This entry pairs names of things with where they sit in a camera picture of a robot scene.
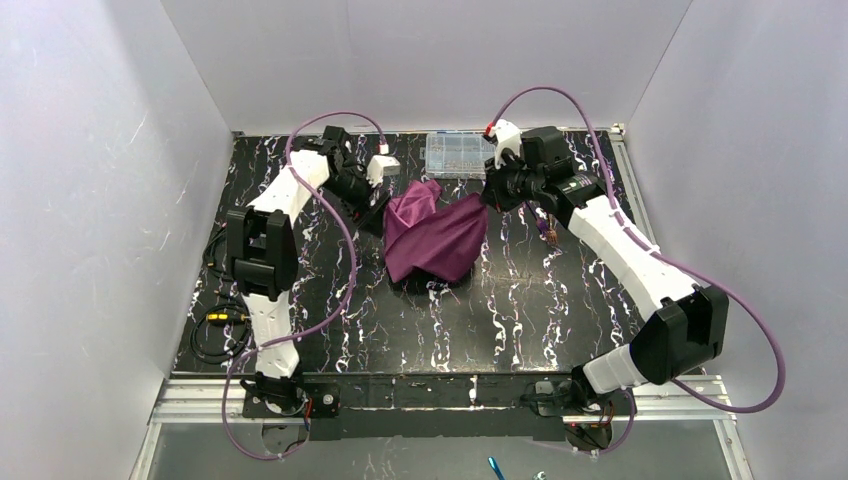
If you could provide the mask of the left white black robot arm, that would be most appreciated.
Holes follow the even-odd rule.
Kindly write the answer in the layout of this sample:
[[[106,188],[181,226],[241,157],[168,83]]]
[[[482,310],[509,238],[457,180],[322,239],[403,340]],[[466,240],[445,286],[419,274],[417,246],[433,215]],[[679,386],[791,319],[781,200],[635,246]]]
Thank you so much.
[[[328,126],[318,138],[293,137],[285,167],[264,192],[226,217],[226,270],[247,307],[256,343],[256,372],[243,388],[256,400],[296,410],[309,399],[296,377],[299,354],[291,339],[289,294],[298,276],[293,227],[298,215],[325,189],[339,199],[354,225],[382,232],[389,196],[379,190],[400,164],[386,143],[368,162],[357,159],[350,134]]]

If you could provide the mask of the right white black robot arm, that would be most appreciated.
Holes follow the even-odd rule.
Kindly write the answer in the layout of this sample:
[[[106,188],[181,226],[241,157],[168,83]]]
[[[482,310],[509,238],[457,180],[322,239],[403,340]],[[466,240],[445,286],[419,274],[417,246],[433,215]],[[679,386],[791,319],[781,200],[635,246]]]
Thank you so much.
[[[611,205],[604,180],[574,165],[562,131],[521,132],[500,120],[483,137],[495,147],[485,163],[484,202],[499,212],[538,203],[612,271],[646,321],[630,343],[573,368],[562,389],[572,405],[665,384],[722,352],[727,295],[659,260],[657,247]]]

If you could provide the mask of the purple cloth napkin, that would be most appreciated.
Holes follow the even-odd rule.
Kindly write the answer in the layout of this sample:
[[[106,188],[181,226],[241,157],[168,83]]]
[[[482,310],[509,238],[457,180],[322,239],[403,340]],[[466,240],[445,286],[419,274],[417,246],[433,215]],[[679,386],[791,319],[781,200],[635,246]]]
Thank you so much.
[[[442,186],[413,181],[390,199],[383,217],[384,261],[397,283],[421,271],[443,281],[461,280],[480,256],[488,207],[478,193],[437,205]]]

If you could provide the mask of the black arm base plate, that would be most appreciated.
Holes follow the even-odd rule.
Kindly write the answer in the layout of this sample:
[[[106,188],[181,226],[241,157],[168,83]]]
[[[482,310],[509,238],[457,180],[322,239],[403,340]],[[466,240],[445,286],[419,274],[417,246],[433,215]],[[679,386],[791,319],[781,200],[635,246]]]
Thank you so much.
[[[402,436],[562,438],[607,446],[614,421],[636,409],[622,391],[595,395],[567,374],[324,374],[300,373],[309,395],[283,411],[245,394],[247,419],[288,422],[313,441]]]

